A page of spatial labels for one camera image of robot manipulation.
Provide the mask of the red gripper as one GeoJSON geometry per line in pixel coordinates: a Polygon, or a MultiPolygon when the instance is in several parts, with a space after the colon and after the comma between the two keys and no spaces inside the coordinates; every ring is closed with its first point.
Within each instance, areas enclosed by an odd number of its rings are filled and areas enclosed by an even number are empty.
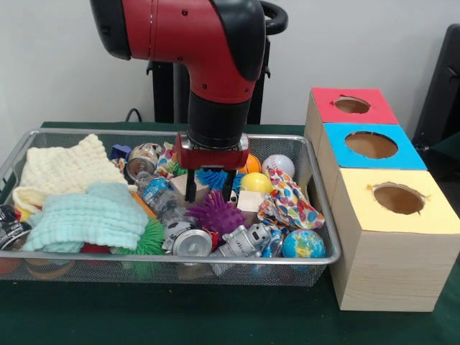
{"type": "Polygon", "coordinates": [[[235,147],[209,149],[196,145],[185,132],[179,132],[176,135],[175,148],[179,166],[188,169],[185,189],[187,202],[194,202],[196,199],[195,170],[202,167],[226,170],[222,196],[224,200],[230,199],[236,170],[246,164],[249,156],[249,139],[246,134],[241,136],[240,142],[235,147]]]}

